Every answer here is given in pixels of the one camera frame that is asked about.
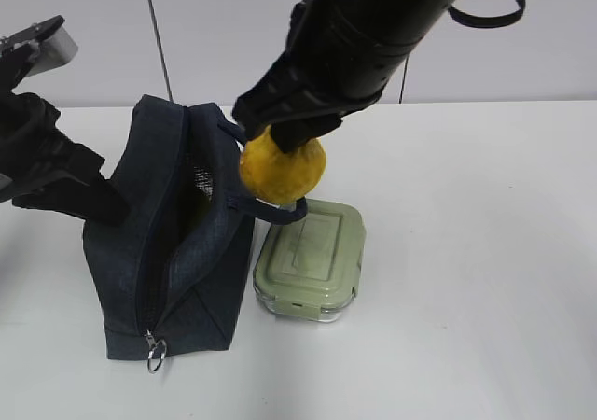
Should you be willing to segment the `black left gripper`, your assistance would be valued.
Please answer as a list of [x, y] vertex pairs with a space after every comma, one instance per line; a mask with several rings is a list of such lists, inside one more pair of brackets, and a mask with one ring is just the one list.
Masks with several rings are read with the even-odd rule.
[[[61, 132], [60, 115], [34, 93], [1, 93], [1, 200], [120, 225], [130, 206], [100, 174], [104, 158]], [[58, 192], [47, 192], [49, 186]]]

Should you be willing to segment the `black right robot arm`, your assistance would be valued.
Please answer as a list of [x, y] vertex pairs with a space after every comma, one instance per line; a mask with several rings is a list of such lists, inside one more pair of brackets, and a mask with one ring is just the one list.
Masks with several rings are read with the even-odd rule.
[[285, 49], [232, 116], [249, 140], [270, 129], [289, 152], [376, 102], [454, 0], [301, 0]]

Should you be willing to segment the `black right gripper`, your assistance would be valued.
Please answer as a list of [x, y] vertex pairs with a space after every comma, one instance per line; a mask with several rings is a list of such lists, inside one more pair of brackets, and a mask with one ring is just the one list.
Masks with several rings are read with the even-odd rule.
[[415, 0], [301, 0], [285, 50], [237, 98], [232, 115], [254, 139], [271, 127], [283, 153], [338, 129], [337, 114], [381, 97], [415, 47]]

